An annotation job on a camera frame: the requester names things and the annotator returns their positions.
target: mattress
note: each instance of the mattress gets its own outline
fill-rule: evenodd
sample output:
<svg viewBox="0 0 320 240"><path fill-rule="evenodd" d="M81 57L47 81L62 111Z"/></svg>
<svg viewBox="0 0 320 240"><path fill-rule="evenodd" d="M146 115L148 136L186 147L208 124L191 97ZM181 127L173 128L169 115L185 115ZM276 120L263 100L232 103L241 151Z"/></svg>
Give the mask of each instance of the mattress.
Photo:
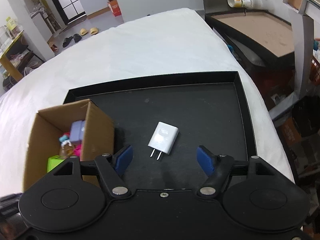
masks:
<svg viewBox="0 0 320 240"><path fill-rule="evenodd" d="M195 11L182 8L127 22L83 40L45 62L1 96L0 196L22 191L35 114L39 109L62 104L69 89L133 77L201 71L239 72L257 153L293 181L283 147L253 81L204 20Z"/></svg>

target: plastic bottle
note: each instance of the plastic bottle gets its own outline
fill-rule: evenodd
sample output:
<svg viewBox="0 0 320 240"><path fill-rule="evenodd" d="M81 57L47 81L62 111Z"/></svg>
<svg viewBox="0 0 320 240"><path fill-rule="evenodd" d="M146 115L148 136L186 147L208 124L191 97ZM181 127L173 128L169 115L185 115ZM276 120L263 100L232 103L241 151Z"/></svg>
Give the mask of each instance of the plastic bottle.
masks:
<svg viewBox="0 0 320 240"><path fill-rule="evenodd" d="M15 20L11 19L10 17L8 17L6 19L6 22L7 22L7 27L9 29L9 31L16 38L18 36L18 34L20 33L20 29L19 29L17 22Z"/></svg>
<svg viewBox="0 0 320 240"><path fill-rule="evenodd" d="M239 8L245 7L247 9L269 10L270 3L267 0L228 0L230 7Z"/></svg>

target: black tray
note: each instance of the black tray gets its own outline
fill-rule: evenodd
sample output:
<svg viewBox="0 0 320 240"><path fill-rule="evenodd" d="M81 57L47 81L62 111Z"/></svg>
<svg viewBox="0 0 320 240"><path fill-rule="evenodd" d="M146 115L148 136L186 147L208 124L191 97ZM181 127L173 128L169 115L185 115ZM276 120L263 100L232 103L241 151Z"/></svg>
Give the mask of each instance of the black tray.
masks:
<svg viewBox="0 0 320 240"><path fill-rule="evenodd" d="M131 189L197 188L207 176L196 161L204 145L236 160L256 155L250 112L238 72L148 76L69 90L64 103L90 98L115 124L115 152L133 146L124 174ZM158 122L179 128L170 155L150 158Z"/></svg>

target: charger prong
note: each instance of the charger prong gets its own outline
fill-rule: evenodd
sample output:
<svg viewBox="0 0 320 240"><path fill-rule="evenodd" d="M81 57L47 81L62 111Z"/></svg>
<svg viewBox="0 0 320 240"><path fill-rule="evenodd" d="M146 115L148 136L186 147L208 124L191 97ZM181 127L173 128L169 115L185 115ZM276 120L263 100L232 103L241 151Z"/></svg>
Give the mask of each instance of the charger prong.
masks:
<svg viewBox="0 0 320 240"><path fill-rule="evenodd" d="M159 153L157 160L159 160L161 153L162 153L162 152Z"/></svg>
<svg viewBox="0 0 320 240"><path fill-rule="evenodd" d="M155 150L156 150L156 149L153 149L153 151L152 151L152 153L151 153L150 157L152 157L152 156L153 156L153 153L155 152Z"/></svg>

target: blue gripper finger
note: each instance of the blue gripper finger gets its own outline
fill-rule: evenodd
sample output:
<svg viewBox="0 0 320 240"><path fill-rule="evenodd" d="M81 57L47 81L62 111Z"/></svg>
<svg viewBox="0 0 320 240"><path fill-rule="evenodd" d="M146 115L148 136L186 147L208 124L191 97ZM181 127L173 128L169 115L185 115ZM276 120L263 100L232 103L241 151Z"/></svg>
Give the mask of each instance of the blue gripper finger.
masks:
<svg viewBox="0 0 320 240"><path fill-rule="evenodd" d="M217 157L212 154L207 148L200 145L197 148L197 161L204 173L208 177L211 176L217 164Z"/></svg>
<svg viewBox="0 0 320 240"><path fill-rule="evenodd" d="M123 147L112 156L114 161L114 170L119 176L122 176L133 158L133 148L131 145Z"/></svg>

